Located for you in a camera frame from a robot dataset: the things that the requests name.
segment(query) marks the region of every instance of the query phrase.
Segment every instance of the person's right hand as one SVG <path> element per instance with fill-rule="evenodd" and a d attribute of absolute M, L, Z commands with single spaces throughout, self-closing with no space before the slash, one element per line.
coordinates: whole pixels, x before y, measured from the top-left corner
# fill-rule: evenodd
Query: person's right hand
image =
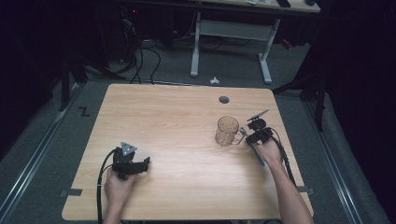
<path fill-rule="evenodd" d="M 272 138 L 270 138 L 264 144 L 256 143 L 255 148 L 268 165 L 273 163 L 282 163 L 283 158 L 280 154 L 279 147 Z"/>

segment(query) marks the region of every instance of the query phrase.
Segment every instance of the light wood tabletop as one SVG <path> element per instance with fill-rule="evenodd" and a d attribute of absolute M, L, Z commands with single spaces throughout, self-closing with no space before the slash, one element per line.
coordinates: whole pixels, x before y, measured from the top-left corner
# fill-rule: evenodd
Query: light wood tabletop
<path fill-rule="evenodd" d="M 219 101 L 227 96 L 228 104 Z M 254 151 L 215 141 L 218 120 L 231 116 L 248 133 L 247 119 L 262 116 L 288 154 L 297 186 L 303 186 L 274 95 L 267 89 L 126 85 L 108 87 L 63 210 L 66 220 L 96 220 L 96 181 L 106 155 L 120 142 L 138 147 L 134 161 L 151 157 L 134 182 L 125 220 L 279 218 L 276 187 Z M 306 193 L 305 203 L 313 215 Z M 106 195 L 102 188 L 103 210 Z"/>
<path fill-rule="evenodd" d="M 245 0 L 200 0 L 200 2 L 217 3 L 217 4 L 225 4 L 225 5 L 238 5 L 241 7 L 262 7 L 262 8 L 271 8 L 277 10 L 296 11 L 296 12 L 313 12 L 313 13 L 320 12 L 320 7 L 316 3 L 313 6 L 309 6 L 306 4 L 305 0 L 288 0 L 288 1 L 290 3 L 290 7 L 280 7 L 279 3 L 276 0 L 271 0 L 270 3 L 265 3 L 265 1 L 259 1 L 255 5 L 247 3 Z"/>

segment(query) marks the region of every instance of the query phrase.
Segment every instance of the hand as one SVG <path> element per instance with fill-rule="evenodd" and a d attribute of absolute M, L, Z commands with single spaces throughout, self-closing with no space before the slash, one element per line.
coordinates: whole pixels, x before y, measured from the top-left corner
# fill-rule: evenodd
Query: hand
<path fill-rule="evenodd" d="M 112 169 L 108 169 L 107 178 L 105 183 L 105 193 L 108 200 L 109 207 L 116 207 L 122 209 L 129 195 L 132 192 L 132 185 L 137 175 L 130 175 L 128 179 L 121 180 L 118 178 L 117 173 Z"/>
<path fill-rule="evenodd" d="M 262 156 L 262 159 L 268 164 L 282 163 L 283 157 L 280 154 L 279 147 L 276 142 L 270 138 L 264 144 L 255 144 L 257 152 Z"/>

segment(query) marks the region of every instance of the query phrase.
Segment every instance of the person's right arm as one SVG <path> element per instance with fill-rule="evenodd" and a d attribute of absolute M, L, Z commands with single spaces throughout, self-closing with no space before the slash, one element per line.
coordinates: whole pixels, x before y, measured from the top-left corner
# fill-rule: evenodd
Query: person's right arm
<path fill-rule="evenodd" d="M 308 207 L 282 164 L 283 159 L 276 142 L 270 139 L 262 145 L 257 144 L 256 149 L 274 177 L 282 223 L 314 223 Z"/>

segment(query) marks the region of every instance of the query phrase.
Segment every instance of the glass mug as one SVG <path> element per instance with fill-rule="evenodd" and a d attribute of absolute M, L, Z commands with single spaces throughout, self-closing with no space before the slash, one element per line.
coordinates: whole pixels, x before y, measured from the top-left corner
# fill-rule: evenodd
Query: glass mug
<path fill-rule="evenodd" d="M 216 142 L 223 146 L 227 147 L 230 144 L 239 144 L 242 139 L 243 135 L 240 138 L 236 138 L 237 133 L 239 130 L 239 123 L 233 117 L 222 117 L 218 121 L 218 129 L 216 130 Z"/>

